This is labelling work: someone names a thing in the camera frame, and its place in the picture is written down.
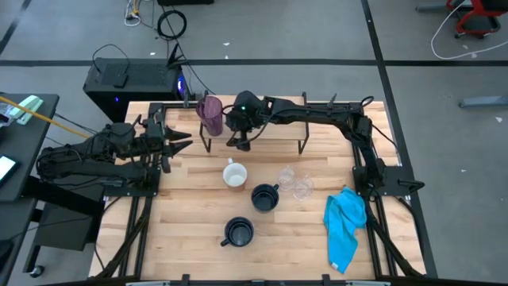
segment red chair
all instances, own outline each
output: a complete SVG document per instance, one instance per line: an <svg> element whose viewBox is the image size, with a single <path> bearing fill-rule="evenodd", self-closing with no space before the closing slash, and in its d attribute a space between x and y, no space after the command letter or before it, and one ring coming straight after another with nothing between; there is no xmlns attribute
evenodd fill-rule
<svg viewBox="0 0 508 286"><path fill-rule="evenodd" d="M478 38L498 32L501 25L496 17L508 12L507 0L470 0L471 6L460 7L456 14L459 18L457 23L455 38L462 37L465 34L472 34ZM460 1L448 0L446 6L454 10Z"/></svg>

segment blue cloth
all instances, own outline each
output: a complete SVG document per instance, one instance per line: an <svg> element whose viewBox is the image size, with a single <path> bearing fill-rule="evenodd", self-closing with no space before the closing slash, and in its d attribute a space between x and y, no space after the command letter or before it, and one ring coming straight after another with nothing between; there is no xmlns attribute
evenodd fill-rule
<svg viewBox="0 0 508 286"><path fill-rule="evenodd" d="M345 187L339 195L329 195L323 219L328 230L328 259L341 273L346 271L358 246L355 230L364 228L366 221L364 200L353 190Z"/></svg>

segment purple plastic cup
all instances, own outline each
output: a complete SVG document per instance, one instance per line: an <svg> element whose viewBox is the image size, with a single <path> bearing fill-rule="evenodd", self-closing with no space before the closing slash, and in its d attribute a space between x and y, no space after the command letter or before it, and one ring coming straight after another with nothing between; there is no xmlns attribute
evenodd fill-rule
<svg viewBox="0 0 508 286"><path fill-rule="evenodd" d="M210 135L218 136L222 133L222 102L220 99L205 96L198 101L196 113Z"/></svg>

